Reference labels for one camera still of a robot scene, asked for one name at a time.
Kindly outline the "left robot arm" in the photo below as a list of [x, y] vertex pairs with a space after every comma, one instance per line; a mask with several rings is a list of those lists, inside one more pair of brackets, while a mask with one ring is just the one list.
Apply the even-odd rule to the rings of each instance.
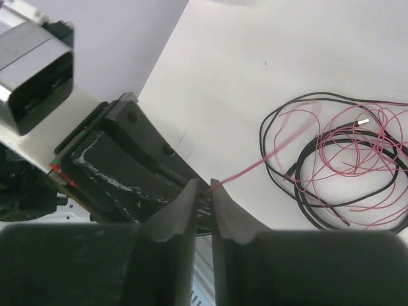
[[53, 111], [37, 106], [20, 131], [1, 124], [2, 221], [72, 199], [96, 222], [142, 222], [196, 178], [130, 92], [101, 102], [75, 91]]

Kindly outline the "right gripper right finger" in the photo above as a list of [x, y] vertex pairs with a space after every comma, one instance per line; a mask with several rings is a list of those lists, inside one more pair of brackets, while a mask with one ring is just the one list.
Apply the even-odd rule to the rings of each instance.
[[217, 305], [407, 304], [407, 246], [395, 234], [272, 230], [210, 186]]

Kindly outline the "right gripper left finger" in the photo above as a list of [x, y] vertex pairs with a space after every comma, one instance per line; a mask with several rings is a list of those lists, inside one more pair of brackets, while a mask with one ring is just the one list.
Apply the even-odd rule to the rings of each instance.
[[143, 224], [1, 231], [2, 305], [189, 305], [198, 182]]

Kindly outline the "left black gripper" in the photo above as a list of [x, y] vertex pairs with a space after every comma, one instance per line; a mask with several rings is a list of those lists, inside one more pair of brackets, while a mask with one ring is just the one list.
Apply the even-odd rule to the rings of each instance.
[[132, 92], [100, 103], [55, 152], [52, 170], [74, 198], [139, 222], [171, 203], [194, 178]]

